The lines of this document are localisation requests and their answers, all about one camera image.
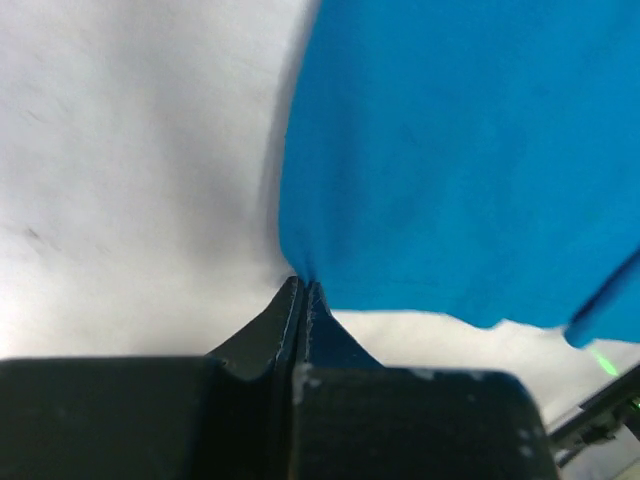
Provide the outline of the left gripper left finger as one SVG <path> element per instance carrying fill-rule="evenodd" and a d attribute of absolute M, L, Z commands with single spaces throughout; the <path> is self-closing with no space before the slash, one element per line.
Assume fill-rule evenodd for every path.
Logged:
<path fill-rule="evenodd" d="M 304 286 L 204 355 L 1 364 L 5 479 L 283 479 Z"/>

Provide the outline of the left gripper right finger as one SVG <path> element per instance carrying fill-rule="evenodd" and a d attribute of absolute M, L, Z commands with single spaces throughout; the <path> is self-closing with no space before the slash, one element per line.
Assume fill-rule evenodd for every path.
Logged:
<path fill-rule="evenodd" d="M 296 479 L 554 479 L 538 408 L 509 373 L 385 367 L 306 292 L 292 378 Z"/>

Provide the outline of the bright blue t shirt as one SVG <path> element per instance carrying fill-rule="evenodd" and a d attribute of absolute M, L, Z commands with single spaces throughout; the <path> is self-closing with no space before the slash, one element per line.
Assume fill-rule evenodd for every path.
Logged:
<path fill-rule="evenodd" d="M 282 252 L 339 310 L 639 339 L 639 5 L 323 1 Z"/>

